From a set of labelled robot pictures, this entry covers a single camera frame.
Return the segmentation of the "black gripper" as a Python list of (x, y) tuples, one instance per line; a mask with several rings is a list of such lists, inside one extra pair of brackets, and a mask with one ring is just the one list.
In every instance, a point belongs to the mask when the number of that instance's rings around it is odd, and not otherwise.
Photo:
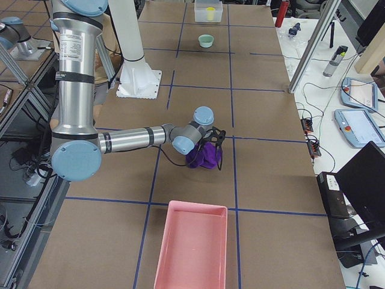
[(207, 131), (206, 135), (202, 138), (202, 147), (206, 144), (211, 144), (217, 148), (217, 168), (221, 171), (223, 165), (223, 149), (221, 145), (218, 145), (218, 128), (211, 128)]

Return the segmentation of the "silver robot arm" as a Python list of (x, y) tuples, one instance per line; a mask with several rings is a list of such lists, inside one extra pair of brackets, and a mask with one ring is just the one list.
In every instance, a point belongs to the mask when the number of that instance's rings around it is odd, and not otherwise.
[(95, 58), (103, 30), (103, 14), (111, 12), (123, 69), (119, 97), (157, 97), (161, 71), (153, 70), (144, 56), (133, 1), (53, 1), (52, 18), (60, 32), (60, 69), (56, 74), (59, 96), (58, 125), (52, 131), (51, 164), (67, 181), (93, 176), (102, 155), (171, 143), (180, 154), (201, 152), (206, 143), (215, 146), (214, 161), (222, 162), (225, 131), (214, 127), (214, 113), (198, 107), (186, 126), (155, 127), (98, 132), (93, 124)]
[(16, 16), (1, 19), (1, 45), (15, 60), (37, 61), (40, 58), (38, 45), (23, 21)]

